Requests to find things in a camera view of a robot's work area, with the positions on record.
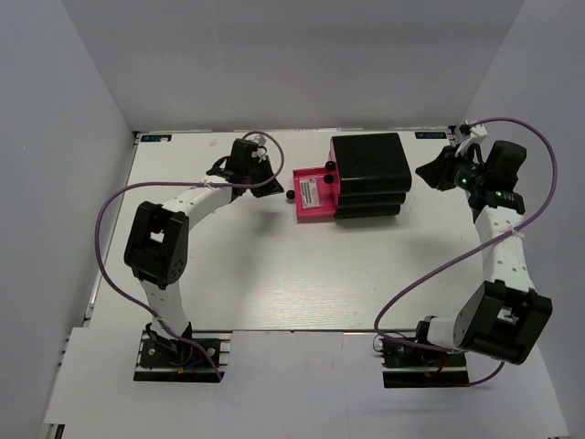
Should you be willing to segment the clear labelled makeup case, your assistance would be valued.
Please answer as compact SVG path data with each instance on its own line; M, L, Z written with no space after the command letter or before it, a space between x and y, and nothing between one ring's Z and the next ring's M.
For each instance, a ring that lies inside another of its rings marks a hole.
M318 179L315 177L301 178L298 182L302 209L320 208L322 203L319 194Z

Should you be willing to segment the pink bottom drawer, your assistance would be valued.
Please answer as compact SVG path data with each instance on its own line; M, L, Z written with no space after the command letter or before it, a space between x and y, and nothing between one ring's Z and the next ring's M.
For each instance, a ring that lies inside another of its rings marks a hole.
M325 166L292 172L295 214L298 222L332 220L337 211L340 185L336 169Z

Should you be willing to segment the black drawer organizer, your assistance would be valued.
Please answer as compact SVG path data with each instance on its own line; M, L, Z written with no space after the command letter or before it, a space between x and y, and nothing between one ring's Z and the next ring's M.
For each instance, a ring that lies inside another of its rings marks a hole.
M394 217L412 186L397 133L337 135L337 220Z

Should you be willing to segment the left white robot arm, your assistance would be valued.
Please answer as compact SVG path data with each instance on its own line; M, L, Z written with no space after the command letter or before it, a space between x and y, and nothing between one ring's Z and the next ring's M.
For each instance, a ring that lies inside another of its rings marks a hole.
M165 339L162 354L175 365L188 362L194 346L179 286L188 262L190 231L248 191L255 198L284 192L260 133L236 139L230 154L216 161L206 176L200 186L164 203L141 203L123 255L154 311L147 332L155 339Z

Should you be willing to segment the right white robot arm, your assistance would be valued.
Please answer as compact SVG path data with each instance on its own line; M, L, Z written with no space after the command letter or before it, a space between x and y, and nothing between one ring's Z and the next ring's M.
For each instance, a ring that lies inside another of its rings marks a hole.
M525 204L515 191L517 173L527 150L507 141L494 143L489 156L475 158L479 146L462 154L444 147L438 157L417 168L430 187L463 189L473 213L480 242L483 280L454 318L427 316L420 321L422 336L412 342L414 357L431 365L446 349L471 351L519 365L523 363L548 322L553 306L537 293L517 228Z

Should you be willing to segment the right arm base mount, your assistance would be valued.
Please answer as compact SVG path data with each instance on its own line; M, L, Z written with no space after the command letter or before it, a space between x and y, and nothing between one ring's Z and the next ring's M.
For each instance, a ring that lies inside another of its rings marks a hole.
M444 389L468 387L463 353L447 354L390 343L377 335L372 348L382 358L385 389Z

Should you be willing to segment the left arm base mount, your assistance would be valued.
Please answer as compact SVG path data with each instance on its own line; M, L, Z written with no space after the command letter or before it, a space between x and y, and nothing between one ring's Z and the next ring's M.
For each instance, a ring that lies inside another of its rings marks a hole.
M178 340L160 337L148 324L143 330L135 361L137 382L220 383L229 364L231 332L186 330L205 351Z

